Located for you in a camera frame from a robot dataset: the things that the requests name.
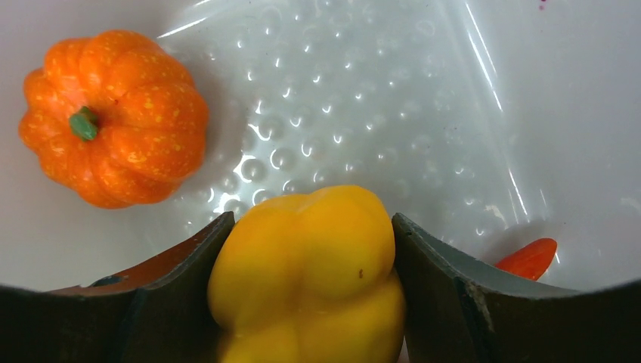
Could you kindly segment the orange toy pumpkin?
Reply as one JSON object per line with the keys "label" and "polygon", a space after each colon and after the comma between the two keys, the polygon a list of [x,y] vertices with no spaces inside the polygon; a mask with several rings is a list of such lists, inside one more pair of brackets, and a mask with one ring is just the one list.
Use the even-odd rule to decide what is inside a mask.
{"label": "orange toy pumpkin", "polygon": [[158,203],[203,164],[208,106],[186,67],[139,33],[56,43],[23,93],[22,142],[94,206]]}

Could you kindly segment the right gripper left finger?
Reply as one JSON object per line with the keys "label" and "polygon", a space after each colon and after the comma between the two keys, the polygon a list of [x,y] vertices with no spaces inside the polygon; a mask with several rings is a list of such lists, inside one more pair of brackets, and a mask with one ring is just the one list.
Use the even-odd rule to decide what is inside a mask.
{"label": "right gripper left finger", "polygon": [[3,362],[213,362],[209,276],[234,216],[87,287],[1,288]]}

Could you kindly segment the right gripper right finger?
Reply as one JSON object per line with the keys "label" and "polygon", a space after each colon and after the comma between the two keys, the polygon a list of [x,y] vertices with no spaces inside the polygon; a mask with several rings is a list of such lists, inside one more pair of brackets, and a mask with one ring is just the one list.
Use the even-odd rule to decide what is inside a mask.
{"label": "right gripper right finger", "polygon": [[411,362],[638,362],[640,283],[590,292],[511,275],[392,217]]}

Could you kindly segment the red toy chili pepper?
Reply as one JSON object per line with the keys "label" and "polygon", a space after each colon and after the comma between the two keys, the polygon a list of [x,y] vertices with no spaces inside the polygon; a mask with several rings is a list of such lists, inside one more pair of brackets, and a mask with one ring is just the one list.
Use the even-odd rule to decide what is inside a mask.
{"label": "red toy chili pepper", "polygon": [[554,239],[543,237],[504,257],[494,266],[512,275],[538,281],[553,262],[557,247]]}

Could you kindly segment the orange yellow bell pepper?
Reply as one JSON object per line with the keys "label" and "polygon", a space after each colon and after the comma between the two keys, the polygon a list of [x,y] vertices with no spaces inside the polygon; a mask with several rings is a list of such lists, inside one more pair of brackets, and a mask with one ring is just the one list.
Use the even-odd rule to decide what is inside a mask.
{"label": "orange yellow bell pepper", "polygon": [[275,197],[234,226],[207,298],[219,362],[395,362],[405,299],[381,200],[356,185]]}

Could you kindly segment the white plastic basin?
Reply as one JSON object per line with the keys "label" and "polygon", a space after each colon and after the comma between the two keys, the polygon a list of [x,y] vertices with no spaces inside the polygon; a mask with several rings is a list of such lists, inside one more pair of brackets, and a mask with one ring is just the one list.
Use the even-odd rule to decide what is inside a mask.
{"label": "white plastic basin", "polygon": [[[116,28],[190,69],[211,143],[170,199],[105,210],[46,178],[17,124],[53,43]],[[639,278],[640,3],[1,3],[3,284],[90,284],[219,213],[336,184],[488,262],[555,238],[548,284]]]}

